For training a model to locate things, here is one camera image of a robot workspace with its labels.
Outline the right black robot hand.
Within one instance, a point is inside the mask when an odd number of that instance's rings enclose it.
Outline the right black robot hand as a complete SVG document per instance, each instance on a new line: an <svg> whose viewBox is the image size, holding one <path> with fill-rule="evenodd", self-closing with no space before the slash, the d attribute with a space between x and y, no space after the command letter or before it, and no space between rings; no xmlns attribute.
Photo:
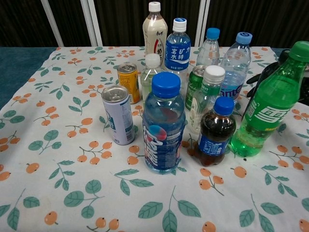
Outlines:
<svg viewBox="0 0 309 232"><path fill-rule="evenodd" d="M255 95L259 85L261 82L263 82L265 79L267 79L271 74L273 74L276 69L280 66L279 62L274 62L266 66L263 71L260 74L257 74L250 78L248 81L246 81L247 84L253 84L256 83L256 85L247 93L247 97L251 98Z"/></svg>

